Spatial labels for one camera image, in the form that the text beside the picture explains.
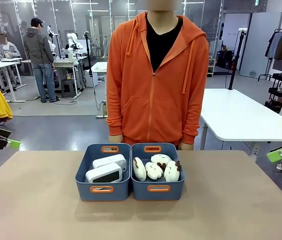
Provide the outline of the person's left hand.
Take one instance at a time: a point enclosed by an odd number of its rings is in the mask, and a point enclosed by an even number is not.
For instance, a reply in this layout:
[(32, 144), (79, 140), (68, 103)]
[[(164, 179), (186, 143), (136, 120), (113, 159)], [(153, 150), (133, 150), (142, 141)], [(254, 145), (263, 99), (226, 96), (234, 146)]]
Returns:
[(194, 150), (194, 144), (187, 144), (187, 143), (181, 142), (178, 146), (178, 149), (180, 151), (192, 151)]

